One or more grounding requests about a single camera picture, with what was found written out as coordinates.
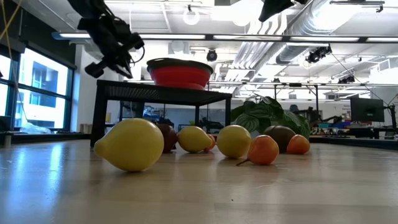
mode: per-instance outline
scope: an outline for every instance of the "black table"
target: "black table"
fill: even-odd
[[[141,104],[142,111],[144,103],[195,106],[195,125],[199,124],[200,106],[225,100],[227,126],[231,124],[231,99],[232,94],[228,93],[98,80],[90,145],[94,146],[104,136],[108,100],[137,102]]]
[[[347,135],[356,136],[357,138],[374,138],[379,139],[380,132],[395,132],[396,130],[393,128],[350,128],[349,133]]]

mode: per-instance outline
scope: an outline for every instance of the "desk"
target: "desk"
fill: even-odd
[[[380,132],[396,132],[395,129],[392,128],[350,128],[349,134],[352,136],[356,136],[357,138],[360,137],[367,137],[367,138],[374,138],[380,139]]]

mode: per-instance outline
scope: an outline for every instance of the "computer monitor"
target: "computer monitor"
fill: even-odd
[[[351,98],[351,120],[384,122],[383,101]]]

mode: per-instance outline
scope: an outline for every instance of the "orange tomato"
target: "orange tomato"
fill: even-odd
[[[299,134],[292,137],[287,146],[287,153],[290,154],[305,154],[311,148],[310,142]]]

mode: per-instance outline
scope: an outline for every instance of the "yellow cable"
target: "yellow cable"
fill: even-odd
[[[4,27],[4,30],[3,30],[3,32],[1,33],[1,35],[0,35],[0,40],[2,39],[2,37],[4,36],[4,34],[7,32],[7,30],[8,30],[8,27],[11,25],[11,23],[12,23],[12,21],[14,20],[14,18],[15,18],[15,16],[16,16],[16,14],[17,14],[17,12],[18,12],[18,10],[19,10],[19,8],[20,8],[20,6],[21,6],[21,3],[22,3],[22,1],[23,0],[19,0],[19,3],[18,3],[18,5],[17,5],[17,8],[15,9],[15,11],[14,11],[14,13],[12,13],[12,16],[11,16],[11,18],[10,18],[10,21],[8,22],[8,23],[6,23],[5,21],[5,19],[4,19],[4,25],[5,25],[5,27]],[[2,7],[4,8],[4,0],[1,0],[1,2],[2,2]]]
[[[11,17],[10,21],[7,23],[6,8],[4,6],[4,0],[1,0],[1,1],[2,1],[2,4],[1,4],[2,16],[3,16],[3,19],[4,19],[4,25],[6,26],[6,28],[4,29],[3,33],[6,34],[6,40],[7,40],[7,45],[8,45],[8,54],[9,54],[10,59],[12,61],[12,52],[11,52],[11,45],[10,45],[9,35],[8,35],[8,26],[12,22],[13,17]],[[14,63],[11,63],[11,71],[12,71],[12,77],[14,79],[14,88],[18,92],[19,100],[21,100],[22,111],[24,113],[25,119],[27,120],[25,109],[24,109],[24,104],[22,102],[21,93],[19,92],[19,89],[18,89],[18,80],[17,80],[17,74],[16,74],[16,71],[15,71]]]

